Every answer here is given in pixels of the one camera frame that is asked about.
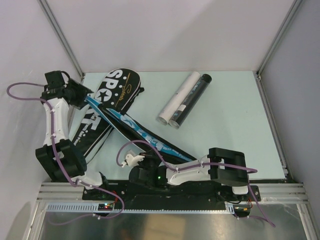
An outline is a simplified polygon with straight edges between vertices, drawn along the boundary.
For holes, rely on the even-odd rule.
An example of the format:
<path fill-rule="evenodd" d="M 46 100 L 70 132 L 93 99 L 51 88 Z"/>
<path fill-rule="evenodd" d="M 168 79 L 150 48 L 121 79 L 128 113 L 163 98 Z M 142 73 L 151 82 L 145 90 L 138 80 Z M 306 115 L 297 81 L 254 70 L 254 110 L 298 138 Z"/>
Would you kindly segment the blue racket cover bag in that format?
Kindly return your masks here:
<path fill-rule="evenodd" d="M 85 101 L 102 119 L 115 128 L 128 141 L 140 140 L 148 142 L 159 151 L 160 155 L 167 162 L 179 164 L 196 160 L 194 156 L 148 130 L 128 114 L 122 114 L 112 108 L 106 108 L 101 102 L 89 95 Z"/>

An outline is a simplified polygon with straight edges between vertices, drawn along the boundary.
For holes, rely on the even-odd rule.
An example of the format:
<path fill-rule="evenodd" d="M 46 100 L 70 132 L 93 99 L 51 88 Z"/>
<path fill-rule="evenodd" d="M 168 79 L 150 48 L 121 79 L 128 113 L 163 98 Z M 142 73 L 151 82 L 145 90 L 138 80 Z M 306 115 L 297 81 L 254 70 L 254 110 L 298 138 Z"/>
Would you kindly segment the white shuttlecock tube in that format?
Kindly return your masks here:
<path fill-rule="evenodd" d="M 165 126 L 169 123 L 175 111 L 181 105 L 183 100 L 186 98 L 186 96 L 191 91 L 191 89 L 196 84 L 196 82 L 200 79 L 200 77 L 201 75 L 197 71 L 193 71 L 188 75 L 188 77 L 180 85 L 180 87 L 175 91 L 175 93 L 173 94 L 171 99 L 168 101 L 168 103 L 165 105 L 165 107 L 162 109 L 162 111 L 158 114 L 156 118 L 158 122 L 160 122 Z"/>

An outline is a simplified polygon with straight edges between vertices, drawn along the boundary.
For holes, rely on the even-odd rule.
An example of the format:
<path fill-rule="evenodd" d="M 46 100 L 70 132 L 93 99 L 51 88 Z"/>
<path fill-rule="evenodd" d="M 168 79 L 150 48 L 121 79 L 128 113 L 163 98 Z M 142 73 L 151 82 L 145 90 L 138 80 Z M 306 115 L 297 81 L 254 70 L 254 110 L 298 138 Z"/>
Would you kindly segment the black racket cover bag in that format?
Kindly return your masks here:
<path fill-rule="evenodd" d="M 92 98 L 104 107 L 126 113 L 135 98 L 144 91 L 138 72 L 117 68 L 108 73 L 86 73 L 83 83 L 93 91 Z M 89 163 L 103 146 L 113 127 L 86 105 L 76 110 L 70 128 L 70 139 Z"/>

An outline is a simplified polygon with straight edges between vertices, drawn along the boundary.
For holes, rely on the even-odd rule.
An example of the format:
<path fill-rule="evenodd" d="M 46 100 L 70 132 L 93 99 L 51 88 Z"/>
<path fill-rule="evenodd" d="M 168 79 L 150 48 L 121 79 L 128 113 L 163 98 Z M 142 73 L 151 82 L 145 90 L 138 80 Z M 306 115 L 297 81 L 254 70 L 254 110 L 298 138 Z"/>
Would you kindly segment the black shuttlecock tube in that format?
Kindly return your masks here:
<path fill-rule="evenodd" d="M 202 96 L 208 85 L 211 83 L 212 77 L 209 74 L 203 74 L 192 87 L 188 95 L 182 101 L 178 109 L 175 111 L 169 125 L 175 129 L 179 129 L 183 124 L 199 98 Z"/>

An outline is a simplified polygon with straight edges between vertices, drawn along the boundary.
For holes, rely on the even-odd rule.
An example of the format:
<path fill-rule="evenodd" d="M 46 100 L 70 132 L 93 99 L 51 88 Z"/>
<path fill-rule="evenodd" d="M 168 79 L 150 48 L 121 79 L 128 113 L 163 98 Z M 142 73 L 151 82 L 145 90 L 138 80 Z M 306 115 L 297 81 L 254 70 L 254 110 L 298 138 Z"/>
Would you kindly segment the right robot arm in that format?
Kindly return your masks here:
<path fill-rule="evenodd" d="M 249 173 L 245 154 L 224 148 L 210 148 L 207 155 L 184 163 L 170 163 L 162 156 L 140 154 L 127 160 L 129 182 L 152 190 L 165 190 L 185 184 L 218 183 L 231 188 L 238 201 L 249 195 Z"/>

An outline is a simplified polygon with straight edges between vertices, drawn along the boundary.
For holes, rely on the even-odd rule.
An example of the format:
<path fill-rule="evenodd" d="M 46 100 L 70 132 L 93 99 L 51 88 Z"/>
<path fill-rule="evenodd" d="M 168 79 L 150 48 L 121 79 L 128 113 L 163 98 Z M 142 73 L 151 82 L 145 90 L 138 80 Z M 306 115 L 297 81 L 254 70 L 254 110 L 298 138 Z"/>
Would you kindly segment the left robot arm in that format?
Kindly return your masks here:
<path fill-rule="evenodd" d="M 82 109 L 87 105 L 86 97 L 92 91 L 72 78 L 69 74 L 55 70 L 45 73 L 47 84 L 40 100 L 46 113 L 46 134 L 41 148 L 35 156 L 52 181 L 78 184 L 92 190 L 99 199 L 107 199 L 111 187 L 106 177 L 98 171 L 88 170 L 84 155 L 72 143 L 68 128 L 70 107 Z"/>

